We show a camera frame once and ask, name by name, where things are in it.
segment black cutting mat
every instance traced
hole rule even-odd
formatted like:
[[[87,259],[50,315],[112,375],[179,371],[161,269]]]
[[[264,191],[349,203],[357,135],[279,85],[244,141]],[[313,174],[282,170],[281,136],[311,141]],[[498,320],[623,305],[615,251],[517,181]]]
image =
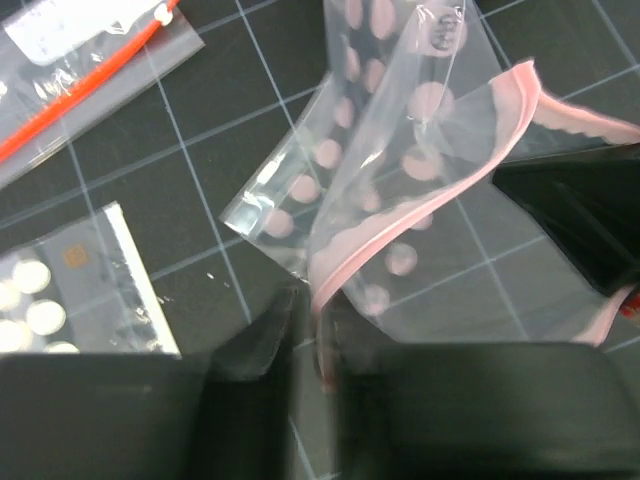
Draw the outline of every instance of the black cutting mat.
[[[536,56],[546,87],[640,122],[636,0],[478,0],[505,65]],[[206,47],[175,72],[0,191],[0,251],[122,205],[184,352],[209,349],[256,316],[287,278],[217,221],[286,134],[326,68],[321,0],[182,0]],[[469,212],[482,238],[483,225]],[[493,256],[507,248],[484,245]],[[618,322],[605,348],[637,393],[640,332]],[[296,479],[329,479],[327,400],[308,341],[297,351]]]

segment plastic bag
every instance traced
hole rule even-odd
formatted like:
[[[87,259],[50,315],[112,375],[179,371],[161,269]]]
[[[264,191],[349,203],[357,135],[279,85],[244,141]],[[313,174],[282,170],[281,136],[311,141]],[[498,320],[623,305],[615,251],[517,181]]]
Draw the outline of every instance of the plastic bag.
[[[602,342],[632,286],[594,288],[490,174],[640,128],[555,99],[531,60],[503,73],[472,1],[409,5],[325,1],[330,90],[226,223],[309,281],[316,315],[343,289],[401,341]]]
[[[134,57],[172,20],[175,3],[38,0],[2,22],[0,185],[51,156],[202,46],[178,14]]]
[[[0,258],[0,354],[178,354],[117,204]]]

